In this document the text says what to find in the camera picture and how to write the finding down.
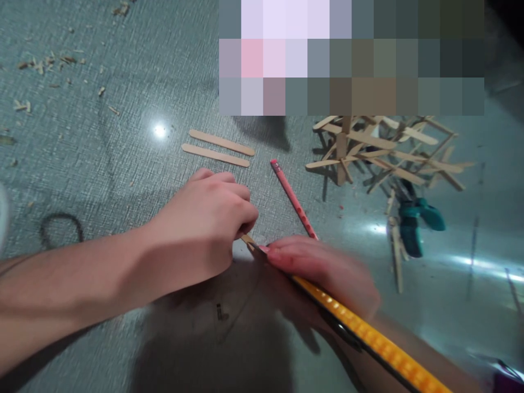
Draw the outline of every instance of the measuring tape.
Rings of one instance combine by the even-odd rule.
[[[451,393],[433,374],[343,304],[303,278],[293,276],[293,280],[347,327],[367,347],[368,352],[380,356],[416,390],[422,393]]]

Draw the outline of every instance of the hand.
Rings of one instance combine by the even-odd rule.
[[[269,249],[273,266],[319,284],[361,318],[370,320],[377,312],[380,294],[362,262],[305,236],[285,237]]]
[[[258,218],[251,193],[231,173],[198,170],[143,231],[153,251],[141,273],[158,296],[188,287],[226,270],[233,241]]]

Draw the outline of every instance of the floor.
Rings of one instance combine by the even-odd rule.
[[[460,134],[454,160],[477,165],[460,175],[462,193],[442,181],[425,190],[448,230],[422,228],[425,257],[404,263],[399,295],[384,190],[366,194],[366,168],[354,167],[355,184],[343,187],[304,169],[321,154],[311,132],[321,117],[218,114],[217,2],[137,0],[126,17],[112,15],[118,4],[0,3],[0,126],[17,141],[0,146],[13,214],[4,258],[141,225],[201,166],[250,187],[259,243],[305,234],[270,168],[277,158],[319,237],[370,267],[387,315],[469,372],[486,358],[524,368],[522,84],[487,86],[485,116],[438,118]],[[16,69],[51,51],[86,63],[43,76]],[[30,115],[13,110],[15,99],[31,102]],[[190,128],[257,154],[248,169],[185,154]],[[266,301],[271,281],[259,269],[236,263],[211,283],[67,338],[6,377],[3,391],[354,391],[329,340]],[[233,316],[226,327],[214,319],[217,301]]]

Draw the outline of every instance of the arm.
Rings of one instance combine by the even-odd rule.
[[[0,376],[87,326],[220,274],[258,217],[232,174],[199,170],[143,227],[0,265]]]
[[[379,312],[380,295],[367,267],[314,239],[290,236],[270,244],[269,262],[287,273],[318,283],[337,300],[401,347],[451,391],[480,391],[476,381],[412,332]],[[322,321],[316,327],[331,331]],[[338,336],[338,345],[370,392],[405,392],[405,388],[367,353],[358,353]]]

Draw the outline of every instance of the pencil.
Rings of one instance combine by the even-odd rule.
[[[302,206],[300,206],[300,202],[297,199],[295,193],[293,192],[293,189],[291,188],[291,185],[289,184],[288,180],[286,179],[284,172],[282,171],[282,168],[280,167],[280,165],[278,165],[278,162],[276,160],[271,160],[271,167],[273,168],[275,174],[280,180],[282,187],[284,187],[284,191],[288,195],[289,200],[295,208],[296,213],[299,215],[300,221],[302,221],[302,224],[304,224],[304,228],[306,228],[307,234],[309,235],[309,237],[318,240],[318,236],[313,230],[311,223],[307,219],[306,214],[304,213],[304,209],[302,209]]]

